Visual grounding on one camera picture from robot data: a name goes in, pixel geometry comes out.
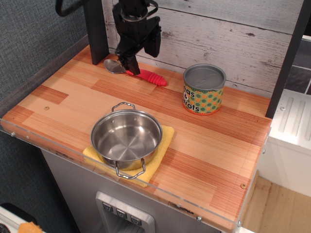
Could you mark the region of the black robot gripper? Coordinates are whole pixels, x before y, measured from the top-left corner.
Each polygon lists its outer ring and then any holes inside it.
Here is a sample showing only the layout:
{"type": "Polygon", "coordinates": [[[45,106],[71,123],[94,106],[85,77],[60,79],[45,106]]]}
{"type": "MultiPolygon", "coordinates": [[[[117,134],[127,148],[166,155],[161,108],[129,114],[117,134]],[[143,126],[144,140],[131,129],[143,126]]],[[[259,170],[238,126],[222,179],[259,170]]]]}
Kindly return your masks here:
{"type": "Polygon", "coordinates": [[[134,75],[140,74],[136,54],[145,53],[158,57],[161,45],[160,17],[151,17],[155,11],[146,11],[139,17],[125,15],[123,11],[113,11],[113,17],[120,41],[116,49],[119,62],[134,75]]]}

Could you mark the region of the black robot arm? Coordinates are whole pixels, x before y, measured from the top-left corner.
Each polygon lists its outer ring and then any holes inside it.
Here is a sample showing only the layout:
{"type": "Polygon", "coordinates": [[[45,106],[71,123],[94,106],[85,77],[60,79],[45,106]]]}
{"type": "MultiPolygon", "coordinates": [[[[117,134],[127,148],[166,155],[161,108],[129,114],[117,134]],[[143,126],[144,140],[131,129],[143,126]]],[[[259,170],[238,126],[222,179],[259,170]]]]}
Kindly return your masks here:
{"type": "Polygon", "coordinates": [[[120,41],[116,55],[122,67],[134,75],[140,74],[136,54],[144,50],[157,57],[161,45],[160,17],[151,17],[158,11],[154,0],[120,0],[112,13],[120,41]]]}

